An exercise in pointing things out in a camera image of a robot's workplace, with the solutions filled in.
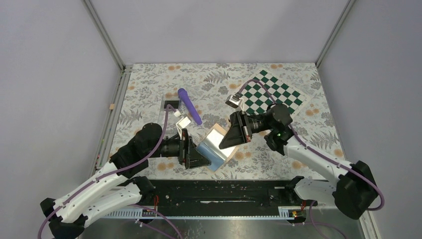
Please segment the purple marker pen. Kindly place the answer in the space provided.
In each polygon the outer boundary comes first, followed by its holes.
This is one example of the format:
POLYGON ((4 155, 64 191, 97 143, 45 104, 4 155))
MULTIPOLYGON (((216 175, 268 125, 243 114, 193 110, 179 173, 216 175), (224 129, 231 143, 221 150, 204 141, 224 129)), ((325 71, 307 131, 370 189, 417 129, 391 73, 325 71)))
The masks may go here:
POLYGON ((178 96, 180 100, 185 104, 188 112, 191 114, 192 119, 197 125, 202 125, 202 119, 199 116, 199 113, 197 112, 195 106, 193 105, 191 99, 189 98, 189 95, 187 91, 184 88, 180 88, 178 90, 178 96))

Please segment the floral patterned table mat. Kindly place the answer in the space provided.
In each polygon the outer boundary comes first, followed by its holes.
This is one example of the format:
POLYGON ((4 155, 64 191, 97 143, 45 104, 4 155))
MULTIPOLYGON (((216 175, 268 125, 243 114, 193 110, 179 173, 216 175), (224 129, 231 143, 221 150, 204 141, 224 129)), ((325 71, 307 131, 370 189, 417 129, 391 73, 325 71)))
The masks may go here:
MULTIPOLYGON (((306 96, 304 106, 295 113, 295 131, 313 148, 319 148, 335 160, 345 160, 332 114, 314 63, 204 63, 204 64, 134 64, 126 82, 123 101, 117 105, 120 114, 113 139, 98 161, 102 166, 121 147, 128 143, 142 127, 150 122, 163 124, 164 101, 177 98, 184 88, 202 124, 188 126, 195 143, 215 125, 228 129, 228 117, 233 108, 225 102, 229 95, 266 71, 281 87, 291 87, 306 96)), ((297 175, 320 179, 320 175, 306 163, 271 151, 264 133, 253 136, 250 143, 241 145, 232 158, 217 171, 207 167, 186 169, 176 158, 153 158, 141 171, 149 179, 292 179, 297 175)))

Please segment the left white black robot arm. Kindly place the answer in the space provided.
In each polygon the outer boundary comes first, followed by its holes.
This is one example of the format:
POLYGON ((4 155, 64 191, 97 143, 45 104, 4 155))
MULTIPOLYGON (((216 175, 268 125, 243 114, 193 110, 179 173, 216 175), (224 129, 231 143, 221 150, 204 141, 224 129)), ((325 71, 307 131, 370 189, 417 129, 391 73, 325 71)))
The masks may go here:
POLYGON ((137 174, 149 166, 149 158, 177 157, 187 169, 211 165, 194 144, 187 129, 167 137, 157 123, 148 123, 97 173, 71 193, 46 198, 40 206, 46 224, 56 239, 75 239, 90 224, 119 208, 147 205, 154 200, 155 187, 137 174))

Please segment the blue credit card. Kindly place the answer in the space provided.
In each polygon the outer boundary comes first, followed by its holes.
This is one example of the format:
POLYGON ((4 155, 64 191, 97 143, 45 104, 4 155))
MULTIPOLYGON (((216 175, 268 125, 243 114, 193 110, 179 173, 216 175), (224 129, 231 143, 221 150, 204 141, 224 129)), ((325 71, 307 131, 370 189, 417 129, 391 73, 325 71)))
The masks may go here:
POLYGON ((211 165, 208 166, 208 169, 212 172, 217 171, 221 166, 224 165, 226 156, 222 151, 215 145, 208 146, 204 142, 201 142, 197 146, 197 151, 208 158, 211 161, 211 165))

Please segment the clear plastic box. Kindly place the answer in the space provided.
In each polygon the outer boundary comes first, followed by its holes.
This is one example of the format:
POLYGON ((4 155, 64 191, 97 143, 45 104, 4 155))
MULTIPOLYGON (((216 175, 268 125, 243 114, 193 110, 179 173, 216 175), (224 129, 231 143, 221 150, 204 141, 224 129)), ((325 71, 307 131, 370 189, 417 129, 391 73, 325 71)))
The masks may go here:
POLYGON ((164 125, 165 116, 167 115, 167 127, 174 125, 179 117, 175 116, 174 113, 180 108, 181 100, 177 94, 166 94, 161 98, 159 105, 159 115, 157 123, 164 125))

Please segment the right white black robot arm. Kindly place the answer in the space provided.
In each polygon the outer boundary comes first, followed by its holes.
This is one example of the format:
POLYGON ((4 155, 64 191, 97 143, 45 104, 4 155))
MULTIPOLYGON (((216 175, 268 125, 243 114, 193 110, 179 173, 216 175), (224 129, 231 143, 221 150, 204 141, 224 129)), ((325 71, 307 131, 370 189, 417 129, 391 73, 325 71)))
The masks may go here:
POLYGON ((288 203, 298 205, 303 200, 315 200, 335 205, 354 220, 365 211, 384 207, 385 197, 366 163, 337 161, 327 153, 312 148, 291 126, 292 121, 284 104, 272 104, 266 112, 258 115, 236 111, 229 116, 230 128, 218 147, 226 149, 246 144, 254 134, 267 130, 264 139, 272 151, 304 163, 324 177, 323 181, 302 176, 292 179, 291 188, 285 192, 288 203))

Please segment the green white checkered board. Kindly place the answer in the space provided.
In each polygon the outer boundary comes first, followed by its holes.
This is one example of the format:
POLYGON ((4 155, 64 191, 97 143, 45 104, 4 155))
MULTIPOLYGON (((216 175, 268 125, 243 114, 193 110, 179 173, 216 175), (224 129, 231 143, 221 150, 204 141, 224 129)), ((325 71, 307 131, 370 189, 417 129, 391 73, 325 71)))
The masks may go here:
POLYGON ((262 114, 276 102, 285 105, 291 117, 294 117, 310 102, 309 95, 268 69, 261 68, 250 78, 253 81, 242 86, 243 90, 239 94, 241 109, 247 114, 262 114))

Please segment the tan leather card holder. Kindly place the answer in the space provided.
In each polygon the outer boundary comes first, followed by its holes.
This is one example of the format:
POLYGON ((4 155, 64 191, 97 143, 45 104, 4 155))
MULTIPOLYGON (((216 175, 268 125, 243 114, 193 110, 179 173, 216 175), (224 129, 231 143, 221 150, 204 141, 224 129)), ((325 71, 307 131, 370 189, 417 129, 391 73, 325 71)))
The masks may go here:
POLYGON ((227 131, 216 123, 196 147, 196 150, 211 162, 208 165, 208 169, 211 172, 218 171, 238 151, 239 146, 232 146, 225 149, 219 148, 226 133, 227 131))

